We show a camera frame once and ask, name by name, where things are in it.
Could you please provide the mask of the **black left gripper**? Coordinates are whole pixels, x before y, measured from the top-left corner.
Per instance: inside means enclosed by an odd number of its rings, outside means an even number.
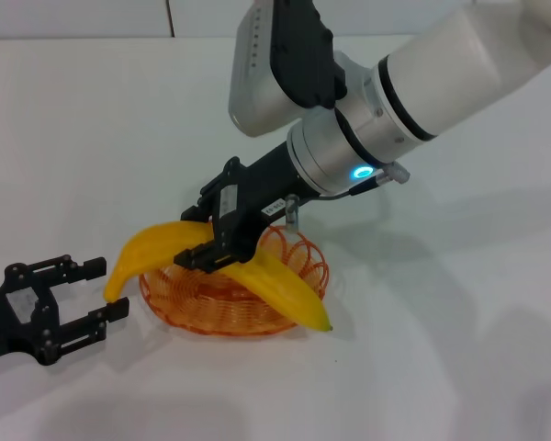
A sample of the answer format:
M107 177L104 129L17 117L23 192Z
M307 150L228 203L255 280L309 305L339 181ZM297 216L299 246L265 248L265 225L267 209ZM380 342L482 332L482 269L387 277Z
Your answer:
M106 273L104 257L79 264L69 254L29 266L8 266L0 286L0 356L24 353L42 366L50 366L59 357L104 341L107 325L129 315L129 300L108 303L60 327L59 307L51 288Z

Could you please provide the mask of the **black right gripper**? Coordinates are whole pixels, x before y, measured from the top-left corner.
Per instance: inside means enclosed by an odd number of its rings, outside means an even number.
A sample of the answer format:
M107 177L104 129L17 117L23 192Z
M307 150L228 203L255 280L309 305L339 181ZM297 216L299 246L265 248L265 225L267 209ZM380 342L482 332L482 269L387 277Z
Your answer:
M237 156L230 158L180 218L212 221L213 242L185 249L174 256L174 263L188 270L218 271L249 261L263 231L284 216L282 208L271 205L289 195L311 198L312 188L300 177L285 143L249 166Z

